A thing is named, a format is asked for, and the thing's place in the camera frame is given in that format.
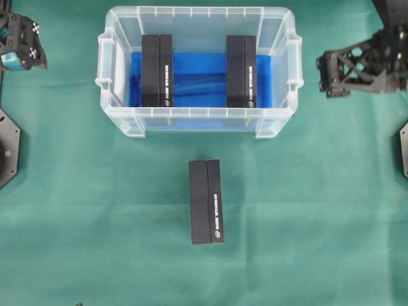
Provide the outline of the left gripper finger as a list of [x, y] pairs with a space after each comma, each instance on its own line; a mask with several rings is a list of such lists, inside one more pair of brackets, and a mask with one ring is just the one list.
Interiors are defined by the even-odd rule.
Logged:
[[1, 70], [3, 71], [26, 71], [26, 67], [23, 64], [25, 57], [17, 54], [16, 52], [9, 52], [1, 54]]

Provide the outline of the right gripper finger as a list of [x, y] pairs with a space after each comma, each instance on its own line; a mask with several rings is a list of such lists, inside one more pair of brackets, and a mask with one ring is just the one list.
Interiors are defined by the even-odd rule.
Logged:
[[342, 88], [330, 88], [326, 91], [327, 98], [343, 98], [351, 94], [350, 90]]

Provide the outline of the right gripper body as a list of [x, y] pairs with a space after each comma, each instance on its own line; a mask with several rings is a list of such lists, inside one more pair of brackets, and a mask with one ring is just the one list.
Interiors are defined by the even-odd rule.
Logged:
[[316, 60], [319, 90], [389, 93], [407, 90], [407, 24], [385, 27], [366, 41], [327, 50]]

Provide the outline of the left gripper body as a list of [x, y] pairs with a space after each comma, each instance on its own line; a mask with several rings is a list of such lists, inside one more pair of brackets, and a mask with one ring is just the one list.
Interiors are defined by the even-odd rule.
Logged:
[[41, 68], [47, 70], [48, 63], [41, 46], [40, 25], [27, 16], [1, 11], [1, 54], [16, 52], [24, 56], [27, 70]]

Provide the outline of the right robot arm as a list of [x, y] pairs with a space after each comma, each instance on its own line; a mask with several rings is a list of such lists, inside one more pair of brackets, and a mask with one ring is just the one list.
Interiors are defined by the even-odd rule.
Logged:
[[407, 90], [407, 1], [374, 1], [383, 28], [369, 40], [316, 59], [319, 90], [327, 98], [352, 91], [389, 93]]

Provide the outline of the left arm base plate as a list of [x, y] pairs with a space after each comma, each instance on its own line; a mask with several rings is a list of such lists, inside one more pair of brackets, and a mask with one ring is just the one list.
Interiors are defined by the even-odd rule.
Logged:
[[20, 128], [1, 110], [1, 188], [18, 173]]

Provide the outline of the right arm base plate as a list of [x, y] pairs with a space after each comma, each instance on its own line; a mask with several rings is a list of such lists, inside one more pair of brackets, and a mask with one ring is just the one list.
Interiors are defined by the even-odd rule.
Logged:
[[408, 178], [408, 123], [400, 130], [400, 144], [404, 177]]

